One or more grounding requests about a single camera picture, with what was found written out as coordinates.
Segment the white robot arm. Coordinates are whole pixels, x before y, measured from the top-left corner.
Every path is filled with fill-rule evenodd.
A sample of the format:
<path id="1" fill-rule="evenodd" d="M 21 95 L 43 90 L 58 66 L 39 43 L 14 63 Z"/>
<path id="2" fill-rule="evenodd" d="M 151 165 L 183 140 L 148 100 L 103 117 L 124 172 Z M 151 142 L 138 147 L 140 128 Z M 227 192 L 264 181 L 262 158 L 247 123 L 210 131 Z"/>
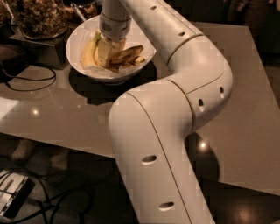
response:
<path id="1" fill-rule="evenodd" d="M 215 224 L 185 139 L 217 116 L 233 75 L 217 47 L 164 0 L 103 0 L 100 27 L 117 41 L 133 19 L 169 76 L 122 94 L 109 111 L 115 161 L 141 224 Z"/>

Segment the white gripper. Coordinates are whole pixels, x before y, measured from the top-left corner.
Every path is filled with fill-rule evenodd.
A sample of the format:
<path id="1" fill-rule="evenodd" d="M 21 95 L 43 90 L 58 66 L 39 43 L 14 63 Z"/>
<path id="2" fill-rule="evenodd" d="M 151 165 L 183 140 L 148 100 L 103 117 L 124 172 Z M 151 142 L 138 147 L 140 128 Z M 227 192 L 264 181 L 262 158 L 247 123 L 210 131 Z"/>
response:
<path id="1" fill-rule="evenodd" d="M 99 29 L 104 37 L 110 39 L 112 45 L 104 39 L 98 44 L 98 62 L 101 67 L 109 66 L 109 59 L 112 54 L 113 47 L 117 51 L 122 51 L 126 44 L 126 36 L 130 31 L 131 16 L 125 19 L 116 20 L 105 16 L 103 13 L 99 19 Z"/>

